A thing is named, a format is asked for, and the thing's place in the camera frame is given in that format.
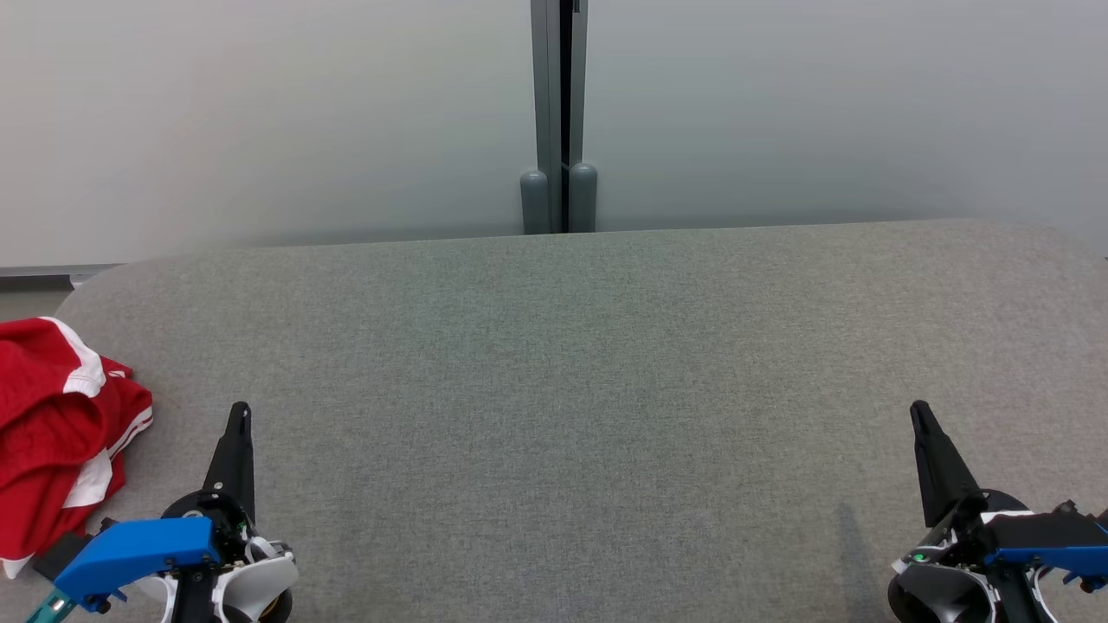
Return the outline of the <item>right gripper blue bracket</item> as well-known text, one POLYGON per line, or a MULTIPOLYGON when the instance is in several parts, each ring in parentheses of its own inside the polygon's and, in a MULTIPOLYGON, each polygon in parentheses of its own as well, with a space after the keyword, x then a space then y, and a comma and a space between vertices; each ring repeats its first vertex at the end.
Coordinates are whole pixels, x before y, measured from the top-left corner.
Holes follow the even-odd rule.
POLYGON ((911 404, 926 537, 897 559, 899 622, 1056 622, 1042 580, 1105 588, 1105 514, 1036 512, 981 489, 925 400, 911 404))

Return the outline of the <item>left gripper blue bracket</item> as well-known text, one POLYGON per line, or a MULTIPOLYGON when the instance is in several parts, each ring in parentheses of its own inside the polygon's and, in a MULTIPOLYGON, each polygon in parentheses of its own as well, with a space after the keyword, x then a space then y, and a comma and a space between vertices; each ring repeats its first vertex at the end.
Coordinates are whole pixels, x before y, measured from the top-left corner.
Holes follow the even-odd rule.
POLYGON ((163 622, 258 622, 261 537, 254 525, 252 407, 235 402, 211 456, 204 490, 158 519, 107 520, 94 537, 53 549, 53 617, 107 613, 138 588, 163 622))

